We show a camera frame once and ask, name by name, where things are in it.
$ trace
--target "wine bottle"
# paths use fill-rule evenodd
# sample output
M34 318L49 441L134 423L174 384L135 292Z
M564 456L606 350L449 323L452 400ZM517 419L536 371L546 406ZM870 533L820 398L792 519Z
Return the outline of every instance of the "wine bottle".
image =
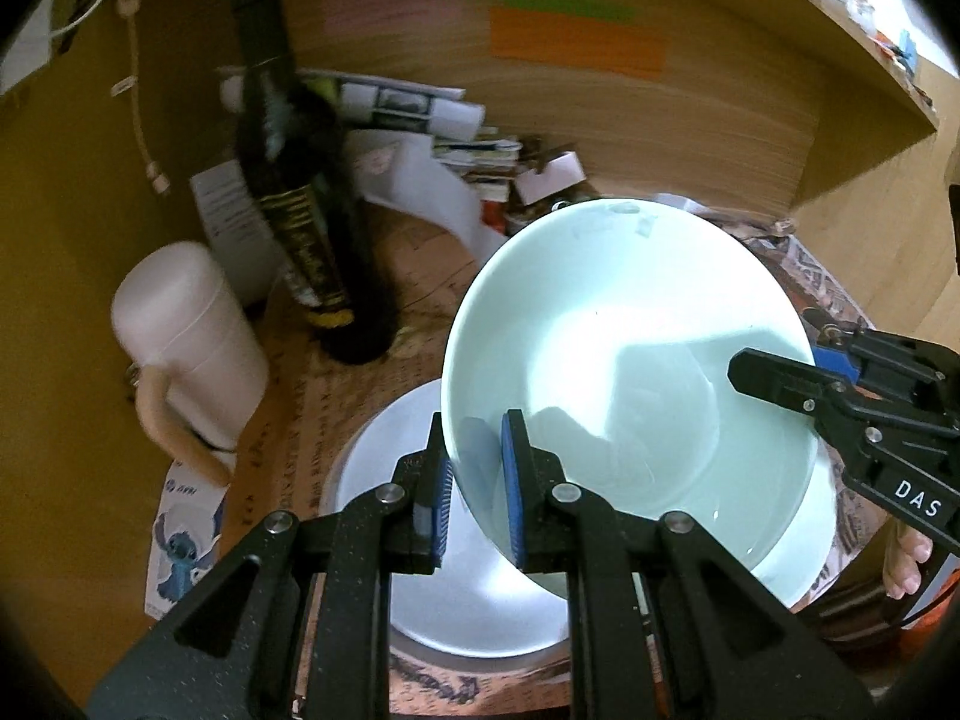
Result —
M296 76L280 0L234 0L247 73L236 156L292 266L294 297L320 345L358 365L397 330L394 296L373 257L333 106Z

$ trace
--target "metal screw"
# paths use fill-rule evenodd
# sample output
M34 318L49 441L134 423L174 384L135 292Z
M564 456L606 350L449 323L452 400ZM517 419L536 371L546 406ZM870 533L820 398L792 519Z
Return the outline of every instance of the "metal screw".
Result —
M664 522L671 533L689 533L693 530L693 517L686 512L666 512Z
M268 533L283 533L284 531L289 531L294 524L294 515L290 512L271 512L267 514L267 517L263 520L263 527L267 529Z
M380 485L376 490L373 490L373 494L376 495L376 499L380 503L397 503L397 501L407 493L400 485L387 482L385 485Z
M558 485L554 485L551 494L554 497L554 500L560 501L560 503L574 503L579 501L580 496L584 493L581 493L580 488L577 485L571 485L569 482L562 482Z

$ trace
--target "orange sticky note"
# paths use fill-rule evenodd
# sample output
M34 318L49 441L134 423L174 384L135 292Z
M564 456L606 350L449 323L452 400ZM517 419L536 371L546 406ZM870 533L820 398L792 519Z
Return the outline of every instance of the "orange sticky note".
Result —
M505 59L657 80L664 71L666 39L645 26L494 5L490 52Z

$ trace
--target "blue cartoon character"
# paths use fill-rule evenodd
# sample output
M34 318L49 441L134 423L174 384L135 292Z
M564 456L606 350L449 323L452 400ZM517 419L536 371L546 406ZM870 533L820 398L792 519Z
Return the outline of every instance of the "blue cartoon character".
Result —
M168 533L167 514L160 514L154 523L157 546L170 560L170 576L157 583L157 593L160 598L176 603L192 589L195 576L213 566L215 557L213 547L205 548L203 544L208 539L198 536L194 528L172 525Z

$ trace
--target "mug handle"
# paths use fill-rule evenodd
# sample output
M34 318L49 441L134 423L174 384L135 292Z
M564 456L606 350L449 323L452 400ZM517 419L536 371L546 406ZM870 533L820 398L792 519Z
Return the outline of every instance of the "mug handle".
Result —
M170 375L158 365L140 369L136 387L136 415L147 437L174 460L190 466L218 488L230 483L232 474L167 407Z

